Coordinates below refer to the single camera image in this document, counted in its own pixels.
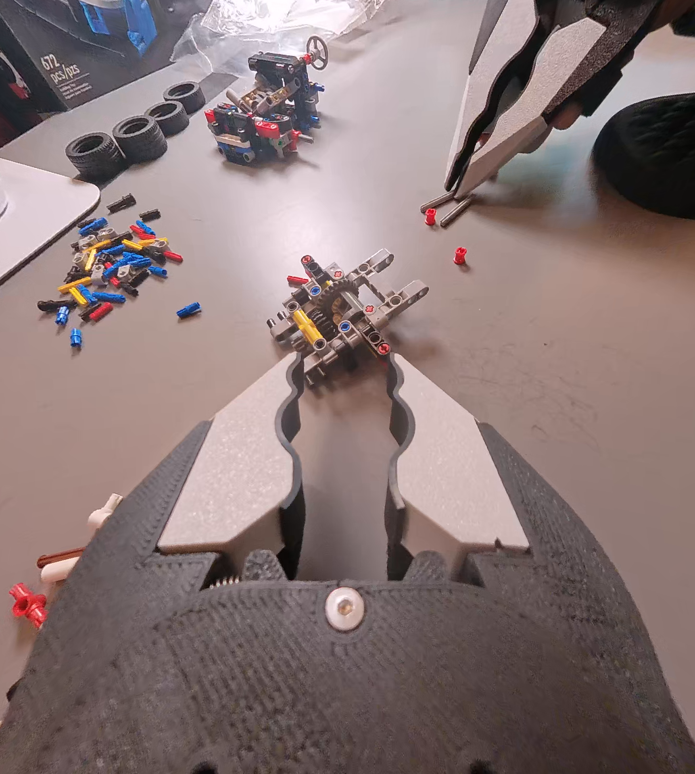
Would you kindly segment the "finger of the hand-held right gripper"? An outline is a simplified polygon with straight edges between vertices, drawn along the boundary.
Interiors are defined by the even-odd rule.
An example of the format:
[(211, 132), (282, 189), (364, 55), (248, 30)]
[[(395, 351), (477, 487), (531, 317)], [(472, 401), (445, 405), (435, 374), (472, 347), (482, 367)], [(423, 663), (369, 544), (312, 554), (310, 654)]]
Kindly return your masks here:
[(463, 190), (478, 141), (526, 86), (542, 43), (536, 1), (487, 2), (449, 150), (446, 190)]
[(536, 56), (526, 88), (471, 157), (455, 198), (467, 196), (542, 137), (548, 126), (543, 112), (606, 30), (595, 20), (580, 20), (552, 33)]

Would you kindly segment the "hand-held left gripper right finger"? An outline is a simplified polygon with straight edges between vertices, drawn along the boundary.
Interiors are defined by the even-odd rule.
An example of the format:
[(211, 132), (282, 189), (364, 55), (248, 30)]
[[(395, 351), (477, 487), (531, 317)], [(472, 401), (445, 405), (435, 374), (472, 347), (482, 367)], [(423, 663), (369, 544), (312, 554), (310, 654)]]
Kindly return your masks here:
[(527, 553), (530, 543), (476, 418), (398, 354), (388, 360), (388, 562), (425, 551)]

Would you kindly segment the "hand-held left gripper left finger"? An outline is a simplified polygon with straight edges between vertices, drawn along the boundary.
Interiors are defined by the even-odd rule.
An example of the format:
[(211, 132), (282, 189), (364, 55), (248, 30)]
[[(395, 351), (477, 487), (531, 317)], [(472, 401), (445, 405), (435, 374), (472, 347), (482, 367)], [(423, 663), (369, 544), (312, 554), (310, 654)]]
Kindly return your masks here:
[(300, 354), (287, 355), (215, 414), (159, 538), (161, 553), (299, 555), (305, 505), (292, 441), (303, 366)]

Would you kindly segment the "grey lego gearbox assembly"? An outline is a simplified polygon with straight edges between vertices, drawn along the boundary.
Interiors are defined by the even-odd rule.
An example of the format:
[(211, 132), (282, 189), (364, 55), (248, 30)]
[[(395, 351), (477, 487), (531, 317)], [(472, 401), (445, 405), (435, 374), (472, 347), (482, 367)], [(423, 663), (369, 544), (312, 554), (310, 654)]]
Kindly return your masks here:
[(354, 370), (360, 346), (380, 362), (387, 361), (392, 347), (384, 329), (430, 292), (418, 279), (400, 287), (386, 283), (381, 273), (393, 261), (394, 255), (384, 248), (350, 272), (335, 262), (322, 266), (311, 255), (301, 258), (311, 281), (291, 286), (266, 324), (277, 344), (302, 356), (309, 388), (325, 382), (336, 367)]

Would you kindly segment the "cluster of white red lego pieces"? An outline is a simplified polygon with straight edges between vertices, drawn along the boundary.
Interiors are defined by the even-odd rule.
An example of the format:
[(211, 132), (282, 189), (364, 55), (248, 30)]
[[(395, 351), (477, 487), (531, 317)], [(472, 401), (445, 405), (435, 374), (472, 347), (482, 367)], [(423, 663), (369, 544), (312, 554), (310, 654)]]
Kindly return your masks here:
[[(88, 541), (94, 538), (122, 501), (122, 495), (113, 493), (101, 508), (95, 509), (90, 514), (88, 518)], [(36, 565), (41, 571), (40, 580), (42, 584), (51, 587), (65, 581), (88, 546), (86, 544), (83, 547), (40, 556)], [(35, 629), (40, 629), (48, 616), (47, 596), (32, 591), (30, 587), (22, 583), (13, 585), (9, 594), (13, 599), (11, 609), (13, 616), (15, 618), (24, 618)]]

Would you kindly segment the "partly built lego car chassis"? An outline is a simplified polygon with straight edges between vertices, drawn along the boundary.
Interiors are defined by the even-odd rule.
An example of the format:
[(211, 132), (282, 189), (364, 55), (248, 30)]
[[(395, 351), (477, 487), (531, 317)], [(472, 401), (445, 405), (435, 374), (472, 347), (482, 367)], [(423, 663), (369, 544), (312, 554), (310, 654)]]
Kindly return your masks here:
[(228, 88), (226, 102), (204, 111), (219, 154), (228, 162), (252, 166), (285, 160), (301, 142), (312, 143), (310, 131), (321, 124), (317, 107), (324, 87), (310, 79), (308, 69), (322, 71), (328, 63), (327, 44), (318, 35), (308, 38), (301, 56), (250, 56), (253, 87), (242, 95)]

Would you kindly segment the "pile of small lego pins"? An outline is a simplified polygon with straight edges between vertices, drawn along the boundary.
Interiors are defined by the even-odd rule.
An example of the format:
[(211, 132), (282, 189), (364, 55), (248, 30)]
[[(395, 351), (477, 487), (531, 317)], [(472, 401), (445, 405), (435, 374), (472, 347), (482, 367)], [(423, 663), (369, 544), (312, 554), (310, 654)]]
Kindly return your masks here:
[(138, 216), (120, 227), (110, 216), (81, 221), (69, 269), (52, 297), (36, 303), (38, 313), (59, 327), (97, 324), (137, 299), (149, 279), (167, 279), (184, 256), (154, 227), (158, 220), (145, 224)]

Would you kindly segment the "black lego set box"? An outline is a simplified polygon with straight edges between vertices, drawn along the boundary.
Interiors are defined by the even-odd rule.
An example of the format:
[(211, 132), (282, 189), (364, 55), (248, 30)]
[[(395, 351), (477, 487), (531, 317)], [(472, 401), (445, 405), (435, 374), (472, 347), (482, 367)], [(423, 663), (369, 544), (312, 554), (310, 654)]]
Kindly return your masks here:
[(0, 148), (168, 66), (203, 1), (0, 1)]

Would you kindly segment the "clear plastic bag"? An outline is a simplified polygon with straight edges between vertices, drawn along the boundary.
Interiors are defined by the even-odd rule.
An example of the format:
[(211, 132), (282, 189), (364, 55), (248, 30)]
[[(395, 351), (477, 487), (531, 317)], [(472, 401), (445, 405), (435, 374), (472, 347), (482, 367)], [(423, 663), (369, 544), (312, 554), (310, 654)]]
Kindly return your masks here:
[(172, 51), (171, 63), (184, 63), (206, 77), (241, 76), (247, 59), (259, 51), (304, 53), (315, 35), (326, 43), (368, 22), (383, 1), (213, 1), (192, 17)]

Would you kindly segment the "white stand with flat base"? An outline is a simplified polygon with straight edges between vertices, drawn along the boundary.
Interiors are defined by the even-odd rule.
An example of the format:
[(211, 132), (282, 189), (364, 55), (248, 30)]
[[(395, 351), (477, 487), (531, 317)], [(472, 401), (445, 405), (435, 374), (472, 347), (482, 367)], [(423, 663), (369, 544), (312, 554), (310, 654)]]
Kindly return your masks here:
[(100, 189), (0, 160), (0, 285), (100, 201)]

